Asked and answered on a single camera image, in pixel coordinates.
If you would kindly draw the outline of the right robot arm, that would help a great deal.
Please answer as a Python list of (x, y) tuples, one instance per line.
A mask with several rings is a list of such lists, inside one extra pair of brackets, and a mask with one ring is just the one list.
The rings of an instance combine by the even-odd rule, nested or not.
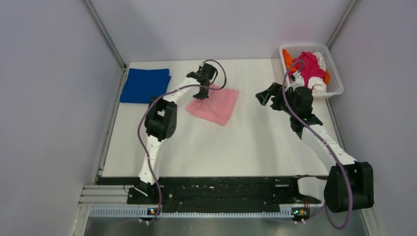
[(255, 95), (262, 106), (290, 116), (291, 129), (307, 144), (328, 171), (320, 193), (333, 213), (371, 208), (374, 205), (374, 175), (368, 162), (350, 156), (325, 130), (313, 114), (314, 97), (306, 87), (283, 88), (276, 82)]

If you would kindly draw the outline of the light pink t shirt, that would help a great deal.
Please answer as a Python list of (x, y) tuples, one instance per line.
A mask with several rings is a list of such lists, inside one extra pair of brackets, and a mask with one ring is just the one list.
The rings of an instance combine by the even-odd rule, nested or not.
[(210, 89), (208, 98), (192, 101), (186, 111), (197, 118), (225, 126), (232, 116), (238, 95), (239, 91), (235, 89)]

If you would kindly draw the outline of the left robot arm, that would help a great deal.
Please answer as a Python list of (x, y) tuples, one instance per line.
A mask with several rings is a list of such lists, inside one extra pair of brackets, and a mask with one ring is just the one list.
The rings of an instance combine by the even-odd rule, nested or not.
[(161, 187), (155, 172), (155, 165), (159, 149), (165, 139), (173, 136), (177, 127), (177, 113), (181, 98), (191, 89), (199, 91), (193, 98), (204, 100), (209, 97), (209, 86), (218, 75), (218, 70), (205, 60), (195, 72), (190, 72), (174, 89), (162, 95), (155, 95), (150, 99), (148, 109), (138, 125), (138, 138), (144, 148), (145, 157), (138, 175), (139, 182), (133, 189), (145, 203), (161, 199)]

